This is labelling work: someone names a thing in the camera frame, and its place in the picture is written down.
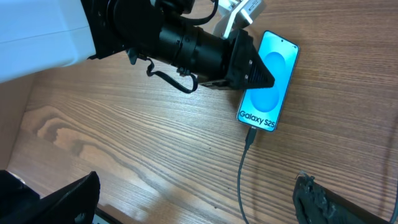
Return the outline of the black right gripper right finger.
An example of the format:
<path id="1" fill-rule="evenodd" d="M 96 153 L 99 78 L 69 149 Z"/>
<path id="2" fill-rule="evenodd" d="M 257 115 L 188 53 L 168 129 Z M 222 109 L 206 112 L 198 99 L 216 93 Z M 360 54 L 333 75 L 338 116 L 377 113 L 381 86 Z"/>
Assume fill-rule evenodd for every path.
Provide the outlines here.
<path id="1" fill-rule="evenodd" d="M 389 224 L 385 220 L 315 182 L 301 171 L 293 192 L 295 215 L 300 224 Z"/>

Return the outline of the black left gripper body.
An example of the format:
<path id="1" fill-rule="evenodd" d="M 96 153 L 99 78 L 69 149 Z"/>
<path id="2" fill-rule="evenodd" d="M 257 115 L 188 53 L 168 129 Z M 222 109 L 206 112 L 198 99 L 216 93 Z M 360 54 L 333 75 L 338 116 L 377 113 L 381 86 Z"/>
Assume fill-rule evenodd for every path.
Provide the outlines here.
<path id="1" fill-rule="evenodd" d="M 228 52 L 221 63 L 221 70 L 209 77 L 198 77 L 198 84 L 214 90 L 245 90 L 257 88 L 250 82 L 251 66 L 254 65 L 253 38 L 245 30 L 233 31 L 226 40 Z"/>

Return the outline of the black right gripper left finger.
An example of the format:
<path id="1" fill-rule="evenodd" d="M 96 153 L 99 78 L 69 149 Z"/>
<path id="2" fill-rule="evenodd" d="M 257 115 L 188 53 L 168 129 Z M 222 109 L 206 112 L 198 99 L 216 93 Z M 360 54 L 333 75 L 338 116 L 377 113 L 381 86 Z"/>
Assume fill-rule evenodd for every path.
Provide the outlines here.
<path id="1" fill-rule="evenodd" d="M 99 197 L 100 180 L 94 171 L 44 198 L 1 171 L 1 223 L 91 223 Z"/>

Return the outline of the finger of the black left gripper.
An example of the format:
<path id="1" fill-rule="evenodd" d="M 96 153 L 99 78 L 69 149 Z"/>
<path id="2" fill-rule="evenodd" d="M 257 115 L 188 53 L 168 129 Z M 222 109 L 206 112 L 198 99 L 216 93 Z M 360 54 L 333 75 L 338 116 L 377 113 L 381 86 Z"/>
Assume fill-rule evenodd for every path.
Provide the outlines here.
<path id="1" fill-rule="evenodd" d="M 256 51 L 251 52 L 248 64 L 249 71 L 244 79 L 244 89 L 272 88 L 274 86 L 274 76 Z"/>

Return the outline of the blue Samsung Galaxy phone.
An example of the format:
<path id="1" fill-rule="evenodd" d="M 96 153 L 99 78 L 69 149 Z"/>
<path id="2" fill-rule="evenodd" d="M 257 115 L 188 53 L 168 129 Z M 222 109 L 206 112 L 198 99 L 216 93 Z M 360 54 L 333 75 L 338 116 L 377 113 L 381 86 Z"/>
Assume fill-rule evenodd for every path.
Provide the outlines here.
<path id="1" fill-rule="evenodd" d="M 262 61 L 251 68 L 253 84 L 243 94 L 238 121 L 269 132 L 276 129 L 299 52 L 297 44 L 264 32 L 258 50 Z"/>

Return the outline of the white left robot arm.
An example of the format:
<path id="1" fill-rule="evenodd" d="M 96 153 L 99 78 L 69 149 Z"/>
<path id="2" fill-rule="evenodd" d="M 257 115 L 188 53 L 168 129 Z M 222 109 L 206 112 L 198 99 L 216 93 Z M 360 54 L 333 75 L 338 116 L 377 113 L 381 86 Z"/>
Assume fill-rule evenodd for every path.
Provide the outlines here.
<path id="1" fill-rule="evenodd" d="M 150 0 L 1 0 L 1 81 L 119 52 L 129 61 L 159 60 L 216 90 L 270 88 L 246 27 L 262 2 L 213 1 L 221 20 L 191 18 L 194 2 Z"/>

